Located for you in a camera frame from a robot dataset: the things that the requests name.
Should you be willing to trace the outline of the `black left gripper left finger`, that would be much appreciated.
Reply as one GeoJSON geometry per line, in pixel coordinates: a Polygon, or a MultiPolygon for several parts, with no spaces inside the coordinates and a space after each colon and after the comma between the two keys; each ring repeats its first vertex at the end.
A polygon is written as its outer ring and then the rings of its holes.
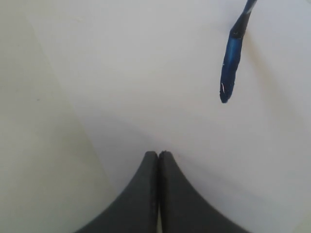
{"type": "Polygon", "coordinates": [[[145,153],[126,188],[79,233],[155,233],[158,218],[158,156],[145,153]]]}

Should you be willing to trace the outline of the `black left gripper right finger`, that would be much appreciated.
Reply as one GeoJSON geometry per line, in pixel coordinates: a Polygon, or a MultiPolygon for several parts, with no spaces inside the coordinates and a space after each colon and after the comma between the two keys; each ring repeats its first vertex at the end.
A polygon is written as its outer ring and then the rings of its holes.
{"type": "Polygon", "coordinates": [[[164,233],[245,233],[212,207],[190,184],[173,154],[158,161],[159,206],[164,233]]]}

